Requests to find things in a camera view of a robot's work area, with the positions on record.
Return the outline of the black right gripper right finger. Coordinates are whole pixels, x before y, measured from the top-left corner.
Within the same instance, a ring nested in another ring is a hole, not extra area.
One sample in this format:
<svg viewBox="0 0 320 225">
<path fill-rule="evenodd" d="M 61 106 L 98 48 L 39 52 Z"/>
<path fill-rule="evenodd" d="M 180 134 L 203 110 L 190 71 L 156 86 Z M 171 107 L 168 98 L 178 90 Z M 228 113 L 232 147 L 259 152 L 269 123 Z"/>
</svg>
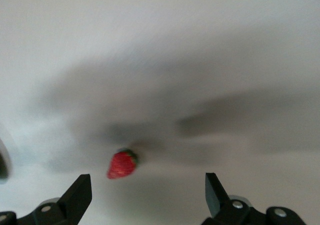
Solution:
<svg viewBox="0 0 320 225">
<path fill-rule="evenodd" d="M 255 209 L 248 199 L 228 195 L 215 173 L 205 174 L 205 200 L 211 214 L 204 225 L 304 225 L 293 210 L 271 206 L 265 213 Z"/>
</svg>

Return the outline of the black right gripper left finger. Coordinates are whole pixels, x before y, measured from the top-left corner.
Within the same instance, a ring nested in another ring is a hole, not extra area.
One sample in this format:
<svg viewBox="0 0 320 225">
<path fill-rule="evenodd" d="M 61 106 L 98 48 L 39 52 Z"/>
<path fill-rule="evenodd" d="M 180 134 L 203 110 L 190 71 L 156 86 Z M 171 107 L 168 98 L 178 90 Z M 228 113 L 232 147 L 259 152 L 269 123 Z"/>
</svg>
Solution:
<svg viewBox="0 0 320 225">
<path fill-rule="evenodd" d="M 89 174 L 80 175 L 55 202 L 39 205 L 17 220 L 18 225 L 77 225 L 92 201 Z"/>
</svg>

